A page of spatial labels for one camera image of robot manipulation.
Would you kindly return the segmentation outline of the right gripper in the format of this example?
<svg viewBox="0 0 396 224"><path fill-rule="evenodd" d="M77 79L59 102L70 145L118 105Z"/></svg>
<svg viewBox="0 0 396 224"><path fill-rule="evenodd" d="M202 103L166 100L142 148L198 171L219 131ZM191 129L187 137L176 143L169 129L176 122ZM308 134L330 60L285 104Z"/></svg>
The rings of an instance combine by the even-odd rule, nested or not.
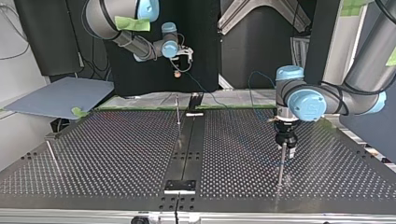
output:
<svg viewBox="0 0 396 224"><path fill-rule="evenodd" d="M178 57L173 58L171 60L171 62L174 64L174 66L176 67L176 72L174 73L175 78L180 78L181 77L181 73L183 71L183 69L181 68L181 61Z"/></svg>

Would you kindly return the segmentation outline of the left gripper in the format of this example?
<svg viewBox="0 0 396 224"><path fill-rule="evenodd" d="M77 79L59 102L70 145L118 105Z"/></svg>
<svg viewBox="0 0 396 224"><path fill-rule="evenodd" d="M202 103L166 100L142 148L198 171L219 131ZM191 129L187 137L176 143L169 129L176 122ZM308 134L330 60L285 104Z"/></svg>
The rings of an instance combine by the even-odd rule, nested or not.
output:
<svg viewBox="0 0 396 224"><path fill-rule="evenodd" d="M289 159L293 159L297 150L298 136L295 130L300 126L300 122L276 122L276 143L279 146L286 145L289 149Z"/></svg>

